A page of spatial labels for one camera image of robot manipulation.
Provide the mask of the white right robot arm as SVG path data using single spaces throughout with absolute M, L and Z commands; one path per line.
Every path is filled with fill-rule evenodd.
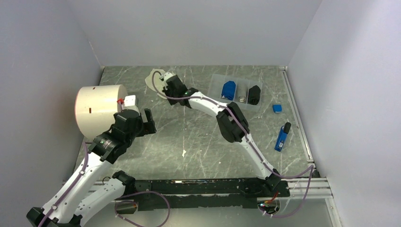
M 152 78 L 163 84 L 160 95 L 164 96 L 171 105 L 179 103 L 216 119 L 222 137 L 227 142 L 238 145 L 250 159 L 263 195 L 289 196 L 277 169 L 267 160 L 254 142 L 248 121 L 236 103 L 222 103 L 195 88 L 188 88 L 177 75 L 170 72 L 160 73 L 158 77 L 153 76 Z

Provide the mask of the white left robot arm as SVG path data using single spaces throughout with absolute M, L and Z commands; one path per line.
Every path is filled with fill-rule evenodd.
M 85 157 L 79 168 L 62 188 L 43 206 L 27 213 L 34 227 L 82 227 L 94 214 L 114 199 L 128 199 L 136 192 L 135 178 L 120 170 L 111 182 L 84 199 L 100 175 L 123 155 L 137 137 L 156 133 L 149 108 L 144 110 L 144 122 L 139 111 L 124 109 L 114 113 L 110 128 L 95 136 L 90 146 L 84 145 Z

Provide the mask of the cream yellow underwear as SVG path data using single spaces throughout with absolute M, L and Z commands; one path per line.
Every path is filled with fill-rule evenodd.
M 166 99 L 166 95 L 163 93 L 163 88 L 166 86 L 166 83 L 159 79 L 159 76 L 165 73 L 165 70 L 162 69 L 153 69 L 150 74 L 145 78 L 145 83 L 148 88 L 155 91 L 157 95 L 163 99 Z

